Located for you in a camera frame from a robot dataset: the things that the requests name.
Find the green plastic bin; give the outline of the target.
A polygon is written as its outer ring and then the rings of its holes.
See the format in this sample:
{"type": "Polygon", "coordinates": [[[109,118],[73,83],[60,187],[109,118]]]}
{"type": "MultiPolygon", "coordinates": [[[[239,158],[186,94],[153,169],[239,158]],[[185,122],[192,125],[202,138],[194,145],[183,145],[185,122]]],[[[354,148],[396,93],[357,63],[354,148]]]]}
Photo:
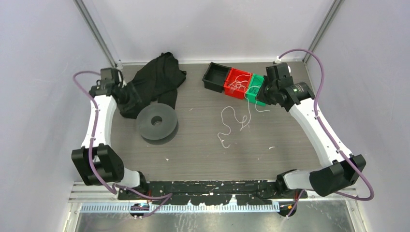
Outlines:
{"type": "Polygon", "coordinates": [[[247,99],[248,102],[265,107],[266,104],[256,100],[256,96],[259,92],[259,88],[262,86],[263,84],[263,80],[264,78],[260,75],[257,74],[253,74],[250,82],[249,82],[249,86],[248,89],[246,91],[245,97],[247,99]]]}

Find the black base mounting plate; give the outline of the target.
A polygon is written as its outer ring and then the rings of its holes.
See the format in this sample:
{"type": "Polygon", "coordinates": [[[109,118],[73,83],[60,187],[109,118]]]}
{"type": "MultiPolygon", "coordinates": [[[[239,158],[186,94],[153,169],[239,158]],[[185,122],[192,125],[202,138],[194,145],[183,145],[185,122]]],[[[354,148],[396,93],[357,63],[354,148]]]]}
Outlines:
{"type": "Polygon", "coordinates": [[[148,201],[155,205],[227,205],[232,199],[240,206],[268,205],[277,199],[307,197],[300,189],[281,192],[269,180],[151,181],[135,190],[151,197],[148,201]]]}

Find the black plastic bin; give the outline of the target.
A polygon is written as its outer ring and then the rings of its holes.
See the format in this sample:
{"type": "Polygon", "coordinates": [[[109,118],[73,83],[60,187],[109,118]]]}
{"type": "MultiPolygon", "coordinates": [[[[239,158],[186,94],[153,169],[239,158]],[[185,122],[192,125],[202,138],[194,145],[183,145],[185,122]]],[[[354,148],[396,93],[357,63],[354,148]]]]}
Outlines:
{"type": "Polygon", "coordinates": [[[222,93],[231,67],[211,62],[202,78],[204,88],[222,93]]]}

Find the black cloth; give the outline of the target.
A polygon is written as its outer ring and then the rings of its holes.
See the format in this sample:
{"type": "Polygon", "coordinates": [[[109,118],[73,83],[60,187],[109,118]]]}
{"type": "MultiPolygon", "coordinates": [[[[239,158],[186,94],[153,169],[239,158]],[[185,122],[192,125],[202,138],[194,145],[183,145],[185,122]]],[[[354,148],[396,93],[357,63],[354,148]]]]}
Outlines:
{"type": "Polygon", "coordinates": [[[177,88],[186,80],[187,73],[180,70],[178,60],[171,52],[162,53],[140,69],[125,89],[136,103],[127,104],[120,110],[124,118],[136,119],[138,114],[152,102],[176,108],[177,88]]]}

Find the grey plastic cable spool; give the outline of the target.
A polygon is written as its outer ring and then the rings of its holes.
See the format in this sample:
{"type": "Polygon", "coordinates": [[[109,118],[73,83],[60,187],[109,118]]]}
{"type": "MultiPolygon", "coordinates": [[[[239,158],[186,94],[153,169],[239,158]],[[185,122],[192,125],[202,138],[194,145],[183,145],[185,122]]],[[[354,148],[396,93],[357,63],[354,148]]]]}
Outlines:
{"type": "Polygon", "coordinates": [[[179,122],[175,110],[163,103],[145,107],[136,119],[137,131],[149,144],[163,145],[177,134],[179,122]]]}

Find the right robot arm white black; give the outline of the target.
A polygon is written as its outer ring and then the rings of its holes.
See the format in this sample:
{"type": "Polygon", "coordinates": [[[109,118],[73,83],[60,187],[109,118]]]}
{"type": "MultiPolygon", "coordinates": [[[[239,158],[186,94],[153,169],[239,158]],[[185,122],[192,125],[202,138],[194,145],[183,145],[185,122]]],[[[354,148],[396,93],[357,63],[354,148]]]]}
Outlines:
{"type": "Polygon", "coordinates": [[[315,171],[293,169],[277,175],[276,192],[289,198],[296,189],[313,190],[324,197],[354,185],[366,166],[363,155],[354,155],[339,140],[305,82],[294,83],[287,63],[266,68],[256,99],[267,105],[280,105],[298,122],[311,142],[321,165],[315,171]]]}

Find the red plastic bin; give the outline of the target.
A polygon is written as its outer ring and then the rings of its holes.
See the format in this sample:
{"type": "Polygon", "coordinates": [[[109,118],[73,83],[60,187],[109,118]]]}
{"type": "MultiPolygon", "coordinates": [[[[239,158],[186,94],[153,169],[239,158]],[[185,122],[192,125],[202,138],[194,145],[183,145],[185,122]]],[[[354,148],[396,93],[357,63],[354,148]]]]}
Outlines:
{"type": "Polygon", "coordinates": [[[231,68],[224,83],[225,95],[243,100],[253,73],[231,68]]]}

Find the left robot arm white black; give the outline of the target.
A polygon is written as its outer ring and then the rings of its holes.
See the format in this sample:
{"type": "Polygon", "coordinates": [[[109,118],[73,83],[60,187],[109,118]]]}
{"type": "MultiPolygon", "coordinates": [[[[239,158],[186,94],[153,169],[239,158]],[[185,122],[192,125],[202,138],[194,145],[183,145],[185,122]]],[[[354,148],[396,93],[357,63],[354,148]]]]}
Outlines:
{"type": "Polygon", "coordinates": [[[147,182],[139,171],[124,167],[119,155],[111,147],[111,128],[116,101],[111,96],[90,98],[91,112],[87,133],[79,149],[73,150],[71,159],[87,186],[103,185],[115,192],[109,184],[129,187],[130,194],[143,200],[148,194],[147,182]]]}

